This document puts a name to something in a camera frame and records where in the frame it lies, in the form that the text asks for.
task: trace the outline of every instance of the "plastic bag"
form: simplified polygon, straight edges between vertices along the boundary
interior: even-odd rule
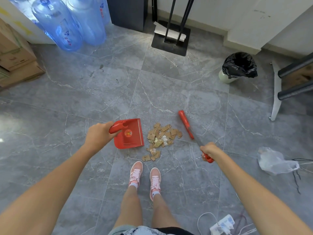
[[[257,77],[256,63],[250,54],[245,52],[237,52],[229,55],[222,66],[224,74],[228,78],[238,77]]]
[[[280,152],[265,147],[259,148],[258,161],[261,169],[270,175],[292,172],[300,167],[297,161],[287,161]]]

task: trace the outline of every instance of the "person's left arm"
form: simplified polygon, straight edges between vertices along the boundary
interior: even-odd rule
[[[113,122],[89,128],[84,145],[40,182],[18,197],[0,214],[2,235],[49,235],[89,159],[119,132],[110,134]]]

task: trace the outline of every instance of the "person's right arm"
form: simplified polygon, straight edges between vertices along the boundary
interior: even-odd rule
[[[278,197],[242,170],[210,142],[200,147],[219,165],[262,235],[313,234],[313,231]]]

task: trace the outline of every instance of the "round logo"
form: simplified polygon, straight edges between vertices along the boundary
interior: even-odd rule
[[[131,135],[133,134],[133,132],[130,129],[125,130],[125,136],[126,137],[131,137]]]

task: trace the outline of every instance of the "white sock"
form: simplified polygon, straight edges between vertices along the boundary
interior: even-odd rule
[[[136,187],[136,189],[138,188],[138,184],[137,184],[137,183],[135,183],[135,182],[131,183],[129,186],[135,186],[135,187]]]
[[[155,190],[152,192],[152,198],[156,195],[156,194],[160,194],[160,192],[158,190]]]

